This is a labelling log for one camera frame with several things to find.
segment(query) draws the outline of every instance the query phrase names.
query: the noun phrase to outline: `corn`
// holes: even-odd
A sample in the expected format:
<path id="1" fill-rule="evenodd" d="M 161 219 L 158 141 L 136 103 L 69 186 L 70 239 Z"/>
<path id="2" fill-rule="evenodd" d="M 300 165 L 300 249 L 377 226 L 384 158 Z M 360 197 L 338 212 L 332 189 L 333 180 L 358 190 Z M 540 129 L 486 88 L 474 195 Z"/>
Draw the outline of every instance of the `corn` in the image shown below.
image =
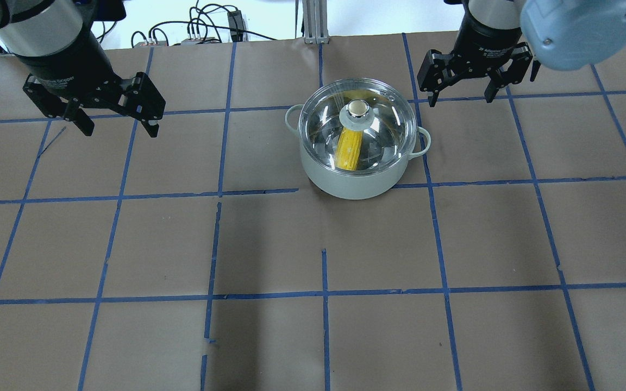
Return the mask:
<path id="1" fill-rule="evenodd" d="M 335 151 L 335 164 L 338 168 L 350 171 L 357 169 L 363 135 L 363 131 L 354 131 L 346 127 L 342 129 Z"/>

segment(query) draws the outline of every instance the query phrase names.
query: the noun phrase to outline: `cooking pot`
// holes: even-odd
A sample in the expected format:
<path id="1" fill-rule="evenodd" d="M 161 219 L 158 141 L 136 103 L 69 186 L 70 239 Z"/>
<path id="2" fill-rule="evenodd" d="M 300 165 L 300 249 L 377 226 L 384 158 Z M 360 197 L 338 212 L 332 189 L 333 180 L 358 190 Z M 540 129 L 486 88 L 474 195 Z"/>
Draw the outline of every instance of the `cooking pot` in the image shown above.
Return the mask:
<path id="1" fill-rule="evenodd" d="M 298 128 L 289 117 L 301 110 Z M 321 87 L 286 111 L 286 127 L 301 140 L 301 163 L 313 183 L 333 196 L 362 200 L 395 185 L 408 161 L 427 153 L 429 132 L 410 104 L 373 79 L 343 79 Z M 413 153 L 418 134 L 424 149 Z"/>

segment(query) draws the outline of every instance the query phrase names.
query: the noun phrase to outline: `white wall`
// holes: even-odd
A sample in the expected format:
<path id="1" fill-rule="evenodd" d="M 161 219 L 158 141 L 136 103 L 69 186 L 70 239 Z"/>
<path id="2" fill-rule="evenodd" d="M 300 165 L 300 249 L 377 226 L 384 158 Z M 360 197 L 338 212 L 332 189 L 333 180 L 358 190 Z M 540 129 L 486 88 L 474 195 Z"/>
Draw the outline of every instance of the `white wall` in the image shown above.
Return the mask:
<path id="1" fill-rule="evenodd" d="M 214 0 L 201 0 L 201 5 Z M 214 2 L 233 4 L 246 18 L 248 30 L 276 39 L 291 39 L 301 29 L 294 23 L 294 0 L 227 0 Z M 117 23 L 103 41 L 104 49 L 127 48 L 135 30 L 146 33 L 156 23 L 167 20 L 188 20 L 193 0 L 128 0 L 124 2 L 127 18 Z M 226 12 L 210 14 L 218 26 L 228 27 Z M 328 30 L 330 35 L 374 35 L 414 33 L 419 31 L 457 30 L 462 19 L 460 5 L 445 5 L 442 0 L 328 0 Z M 161 27 L 173 45 L 187 38 L 186 25 L 172 24 Z M 102 25 L 96 22 L 93 32 L 100 35 Z M 230 40 L 228 30 L 221 32 L 224 42 Z M 250 40 L 262 40 L 251 35 Z"/>

